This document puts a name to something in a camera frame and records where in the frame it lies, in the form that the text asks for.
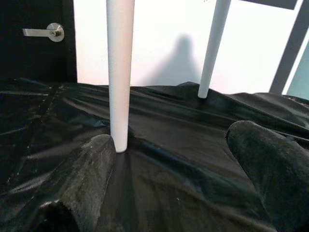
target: metal door handle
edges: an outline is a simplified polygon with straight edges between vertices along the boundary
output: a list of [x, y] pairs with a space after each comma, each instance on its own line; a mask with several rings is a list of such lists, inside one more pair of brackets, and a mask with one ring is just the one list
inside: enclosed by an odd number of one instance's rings
[[51, 23], [46, 29], [23, 28], [24, 36], [48, 37], [51, 41], [60, 42], [64, 39], [64, 30], [59, 23]]

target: black door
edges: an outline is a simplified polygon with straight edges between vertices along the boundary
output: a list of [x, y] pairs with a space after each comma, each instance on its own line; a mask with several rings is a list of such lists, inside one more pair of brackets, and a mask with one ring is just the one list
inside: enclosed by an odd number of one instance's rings
[[[27, 37], [22, 29], [64, 28], [64, 40]], [[0, 79], [76, 82], [73, 0], [0, 0]]]

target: wrinkled plastic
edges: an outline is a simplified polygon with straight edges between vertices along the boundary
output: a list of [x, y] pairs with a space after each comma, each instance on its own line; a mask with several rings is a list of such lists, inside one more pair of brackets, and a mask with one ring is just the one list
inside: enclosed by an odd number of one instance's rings
[[[225, 133], [251, 120], [308, 148], [309, 102], [213, 90], [201, 100], [197, 91], [131, 88], [128, 149], [117, 155], [96, 231], [275, 231]], [[0, 119], [3, 226], [81, 141], [109, 133], [108, 87], [2, 81]]]

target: door handle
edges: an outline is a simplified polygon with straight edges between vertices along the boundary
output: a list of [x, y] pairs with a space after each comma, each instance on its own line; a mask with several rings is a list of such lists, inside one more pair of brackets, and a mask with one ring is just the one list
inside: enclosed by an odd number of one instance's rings
[[51, 23], [46, 29], [23, 28], [24, 36], [48, 37], [51, 41], [60, 42], [64, 39], [64, 30], [59, 23]]

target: white pole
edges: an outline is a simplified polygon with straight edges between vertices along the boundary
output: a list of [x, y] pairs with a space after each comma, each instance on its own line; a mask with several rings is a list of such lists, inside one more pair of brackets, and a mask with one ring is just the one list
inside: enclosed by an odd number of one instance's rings
[[230, 3], [231, 0], [217, 0], [216, 2], [201, 83], [198, 89], [199, 98], [207, 98], [209, 84], [211, 83], [212, 71], [216, 62]]
[[134, 0], [107, 0], [111, 136], [116, 152], [127, 147]]

